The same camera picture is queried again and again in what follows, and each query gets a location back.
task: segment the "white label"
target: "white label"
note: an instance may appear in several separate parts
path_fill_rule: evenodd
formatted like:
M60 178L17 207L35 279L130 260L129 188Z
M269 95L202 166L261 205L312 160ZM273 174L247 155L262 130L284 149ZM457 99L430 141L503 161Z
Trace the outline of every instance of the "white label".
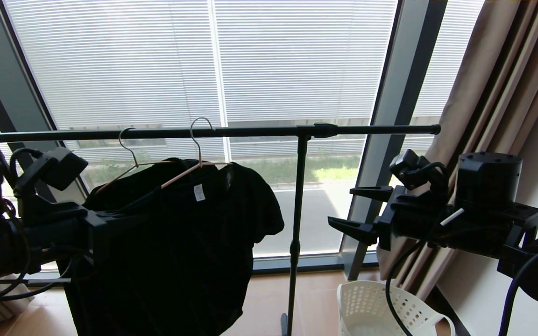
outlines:
M200 202L205 200L205 193L203 193L203 185L195 185L194 186L194 196L196 197L196 202Z

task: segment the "white wall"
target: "white wall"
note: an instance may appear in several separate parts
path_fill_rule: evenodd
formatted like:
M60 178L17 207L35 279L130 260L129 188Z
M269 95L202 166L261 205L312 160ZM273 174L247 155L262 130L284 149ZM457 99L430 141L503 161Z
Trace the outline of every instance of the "white wall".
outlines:
M538 120L521 151L523 172L517 202L538 208ZM496 271L497 261L461 252L438 287L472 336L495 336L510 278ZM538 335L538 302L519 290L511 336Z

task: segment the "t-shirt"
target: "t-shirt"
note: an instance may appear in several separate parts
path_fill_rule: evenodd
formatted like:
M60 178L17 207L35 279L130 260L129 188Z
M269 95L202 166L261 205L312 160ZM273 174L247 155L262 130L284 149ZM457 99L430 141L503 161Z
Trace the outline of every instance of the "t-shirt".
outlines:
M242 314L252 247L284 223L271 187L237 163L198 168L158 164L120 179L84 206L148 220L112 238L101 266L83 262L66 285L80 335L201 335L227 330Z

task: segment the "tile floor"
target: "tile floor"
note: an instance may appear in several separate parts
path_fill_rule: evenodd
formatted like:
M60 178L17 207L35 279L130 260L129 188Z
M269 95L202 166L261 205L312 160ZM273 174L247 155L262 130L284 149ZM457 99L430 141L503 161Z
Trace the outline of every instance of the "tile floor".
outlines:
M359 280L377 280L375 271L361 273ZM336 289L346 282L343 272L298 275L294 336L336 336L338 304ZM280 316L288 309L288 276L258 276L248 285L244 315L225 336L280 336ZM447 324L438 336L449 335ZM19 317L0 323L0 336L75 336L76 329L63 290L39 294Z

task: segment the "laundry basket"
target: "laundry basket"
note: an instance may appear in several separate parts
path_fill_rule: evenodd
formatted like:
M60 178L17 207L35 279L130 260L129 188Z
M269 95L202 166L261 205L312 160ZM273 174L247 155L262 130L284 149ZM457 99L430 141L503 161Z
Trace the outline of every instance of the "laundry basket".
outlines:
M454 324L416 296L391 287L391 302L413 336L437 336L435 324L446 319L451 336ZM405 336L387 307L385 285L376 281L352 281L338 287L341 336Z

